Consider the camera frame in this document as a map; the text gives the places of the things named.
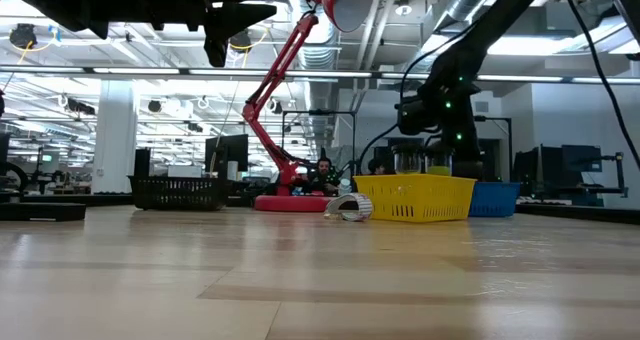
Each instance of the black plastic crate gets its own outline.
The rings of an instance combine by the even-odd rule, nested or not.
[[[227,200],[218,179],[129,176],[134,205],[143,210],[218,211]]]

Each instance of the blue plastic bin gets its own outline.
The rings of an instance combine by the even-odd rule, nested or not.
[[[470,217],[509,217],[516,212],[520,184],[476,183]]]

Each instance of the yellow basket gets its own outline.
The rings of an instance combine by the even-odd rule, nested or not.
[[[373,203],[373,219],[410,222],[469,216],[475,180],[439,175],[356,176],[358,192]]]

